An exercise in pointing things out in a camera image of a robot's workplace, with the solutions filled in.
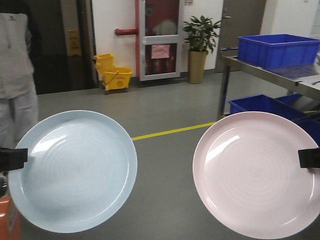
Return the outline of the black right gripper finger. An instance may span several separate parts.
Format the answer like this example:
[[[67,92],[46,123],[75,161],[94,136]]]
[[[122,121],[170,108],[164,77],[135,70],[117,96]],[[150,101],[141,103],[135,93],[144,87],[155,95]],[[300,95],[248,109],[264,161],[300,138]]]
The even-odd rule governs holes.
[[[320,168],[320,148],[298,150],[299,164],[301,168]]]

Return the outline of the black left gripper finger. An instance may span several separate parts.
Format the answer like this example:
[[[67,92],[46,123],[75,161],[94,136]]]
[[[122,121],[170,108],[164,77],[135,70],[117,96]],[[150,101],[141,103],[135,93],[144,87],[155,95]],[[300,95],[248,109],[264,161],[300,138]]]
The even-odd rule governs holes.
[[[23,169],[28,161],[27,148],[0,148],[0,171]]]

